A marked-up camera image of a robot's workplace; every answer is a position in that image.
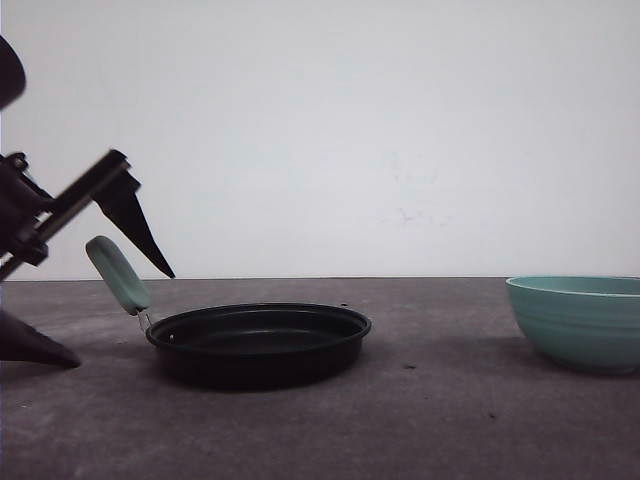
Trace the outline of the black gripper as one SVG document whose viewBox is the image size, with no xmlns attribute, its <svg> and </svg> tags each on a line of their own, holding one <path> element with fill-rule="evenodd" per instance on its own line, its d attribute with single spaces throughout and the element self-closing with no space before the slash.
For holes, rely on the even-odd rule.
<svg viewBox="0 0 640 480">
<path fill-rule="evenodd" d="M 26 155 L 1 158 L 1 266 L 8 279 L 22 264 L 38 266 L 48 257 L 47 242 L 89 203 L 103 214 L 164 275 L 175 273 L 156 244 L 136 196 L 141 184 L 127 157 L 110 150 L 59 196 L 52 197 L 27 174 Z M 6 311 L 1 312 L 1 359 L 77 368 L 76 353 Z"/>
</svg>

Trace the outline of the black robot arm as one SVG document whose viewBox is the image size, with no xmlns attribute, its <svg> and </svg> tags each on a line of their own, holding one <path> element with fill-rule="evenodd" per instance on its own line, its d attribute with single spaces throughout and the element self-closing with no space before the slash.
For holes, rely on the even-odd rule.
<svg viewBox="0 0 640 480">
<path fill-rule="evenodd" d="M 17 53 L 1 36 L 1 112 L 26 88 Z M 127 157 L 109 150 L 58 196 L 51 196 L 28 174 L 26 154 L 1 154 L 1 283 L 22 264 L 40 265 L 47 242 L 95 202 L 102 213 L 163 274 L 174 278 L 156 244 L 136 196 L 141 184 L 130 173 Z M 80 358 L 66 346 L 1 308 L 1 361 L 33 362 L 77 368 Z"/>
</svg>

